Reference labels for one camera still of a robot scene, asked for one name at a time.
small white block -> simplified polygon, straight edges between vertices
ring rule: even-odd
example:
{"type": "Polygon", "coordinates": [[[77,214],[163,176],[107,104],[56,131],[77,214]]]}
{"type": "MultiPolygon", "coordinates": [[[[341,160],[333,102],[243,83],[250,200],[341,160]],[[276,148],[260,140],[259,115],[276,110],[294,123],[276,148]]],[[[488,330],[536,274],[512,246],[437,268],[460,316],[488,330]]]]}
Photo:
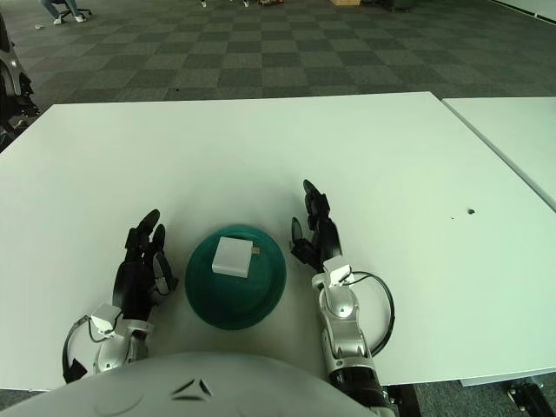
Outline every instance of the small white block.
{"type": "Polygon", "coordinates": [[[103,303],[95,310],[95,313],[93,313],[90,318],[98,329],[98,332],[105,334],[114,330],[116,318],[121,312],[122,310],[120,308],[103,303]]]}
{"type": "Polygon", "coordinates": [[[252,248],[251,241],[221,237],[212,261],[213,272],[247,278],[252,248]]]}

white tabletop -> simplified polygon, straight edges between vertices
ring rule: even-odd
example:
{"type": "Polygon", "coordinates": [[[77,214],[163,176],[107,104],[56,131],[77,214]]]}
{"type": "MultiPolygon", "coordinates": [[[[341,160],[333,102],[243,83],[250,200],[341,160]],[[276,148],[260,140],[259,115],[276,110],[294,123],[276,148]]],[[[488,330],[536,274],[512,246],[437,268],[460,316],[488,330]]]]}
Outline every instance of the white tabletop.
{"type": "Polygon", "coordinates": [[[556,211],[556,97],[443,102],[556,211]]]}
{"type": "MultiPolygon", "coordinates": [[[[110,301],[128,229],[153,208],[181,280],[231,223],[269,232],[288,269],[274,312],[239,332],[204,324],[181,281],[152,314],[153,355],[233,350],[323,375],[312,272],[288,253],[304,178],[353,267],[394,294],[381,383],[556,367],[556,216],[431,94],[104,103],[53,106],[0,155],[0,387],[63,384],[71,323],[110,301]]],[[[371,281],[356,292],[374,343],[387,304],[371,281]]],[[[83,329],[72,352],[89,366],[96,348],[83,329]]]]}

gray carpet tile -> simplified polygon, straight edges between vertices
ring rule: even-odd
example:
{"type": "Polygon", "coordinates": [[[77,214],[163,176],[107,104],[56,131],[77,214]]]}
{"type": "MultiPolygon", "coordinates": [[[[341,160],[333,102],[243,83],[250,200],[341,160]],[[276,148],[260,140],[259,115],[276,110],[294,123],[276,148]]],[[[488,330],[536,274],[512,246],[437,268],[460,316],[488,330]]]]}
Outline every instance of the gray carpet tile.
{"type": "MultiPolygon", "coordinates": [[[[556,96],[556,26],[487,0],[417,0],[411,13],[328,0],[77,2],[95,14],[53,26],[35,1],[0,0],[41,109],[403,91],[556,96]]],[[[540,378],[556,407],[556,376],[540,378]]],[[[0,409],[31,394],[2,391],[0,409]]],[[[420,384],[417,394],[424,416],[522,415],[500,384],[420,384]]]]}

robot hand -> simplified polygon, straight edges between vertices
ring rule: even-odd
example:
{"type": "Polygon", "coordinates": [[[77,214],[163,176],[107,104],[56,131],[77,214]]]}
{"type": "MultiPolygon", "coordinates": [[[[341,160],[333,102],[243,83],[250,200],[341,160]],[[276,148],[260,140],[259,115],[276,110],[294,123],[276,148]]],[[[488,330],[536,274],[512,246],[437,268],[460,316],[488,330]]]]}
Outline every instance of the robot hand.
{"type": "Polygon", "coordinates": [[[125,260],[116,274],[112,304],[122,310],[123,319],[146,321],[153,305],[160,304],[177,285],[164,255],[166,231],[159,224],[160,212],[151,211],[136,228],[129,230],[125,260]]]}
{"type": "Polygon", "coordinates": [[[349,287],[355,282],[354,274],[342,255],[338,230],[328,216],[328,199],[308,180],[303,182],[303,188],[313,237],[311,242],[303,237],[301,224],[294,217],[291,252],[317,272],[312,285],[322,321],[322,347],[328,378],[334,387],[361,405],[371,407],[379,415],[392,415],[375,372],[372,352],[359,326],[359,302],[349,287]]]}
{"type": "Polygon", "coordinates": [[[96,373],[148,356],[145,341],[153,328],[148,323],[150,310],[167,298],[177,285],[164,255],[166,232],[162,224],[150,239],[159,218],[160,212],[155,209],[136,228],[129,230],[125,243],[127,253],[116,274],[112,305],[102,304],[90,317],[85,315],[74,323],[69,331],[62,357],[66,382],[78,380],[87,373],[78,361],[74,360],[70,366],[68,360],[70,337],[84,323],[89,325],[90,339],[101,343],[94,363],[96,373]],[[93,337],[91,322],[100,339],[93,337]]]}

white box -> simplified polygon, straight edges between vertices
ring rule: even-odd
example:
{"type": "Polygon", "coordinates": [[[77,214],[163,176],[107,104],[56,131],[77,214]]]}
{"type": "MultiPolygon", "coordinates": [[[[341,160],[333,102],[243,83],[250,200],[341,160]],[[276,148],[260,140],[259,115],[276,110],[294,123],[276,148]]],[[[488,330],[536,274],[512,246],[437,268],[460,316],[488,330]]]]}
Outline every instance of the white box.
{"type": "Polygon", "coordinates": [[[213,272],[247,278],[252,249],[252,241],[221,237],[212,261],[213,272]]]}

